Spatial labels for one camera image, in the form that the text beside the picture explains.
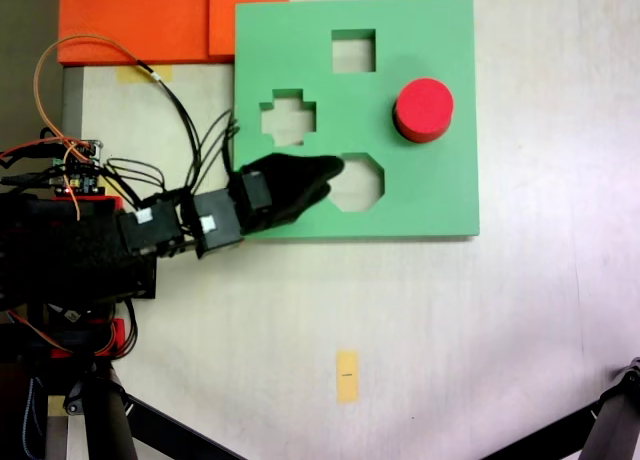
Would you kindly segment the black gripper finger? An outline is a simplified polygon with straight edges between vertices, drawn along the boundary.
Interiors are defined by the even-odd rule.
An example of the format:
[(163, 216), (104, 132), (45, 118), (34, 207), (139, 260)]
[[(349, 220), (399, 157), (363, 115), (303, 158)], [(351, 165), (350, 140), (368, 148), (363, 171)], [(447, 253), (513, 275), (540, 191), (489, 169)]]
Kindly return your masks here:
[(259, 160), (259, 171), (281, 183), (326, 183), (345, 167), (337, 156), (295, 156), (270, 154)]
[(308, 209), (324, 200), (330, 191), (331, 186), (328, 182), (306, 188), (291, 187), (278, 190), (274, 200), (272, 225), (283, 226), (296, 222)]

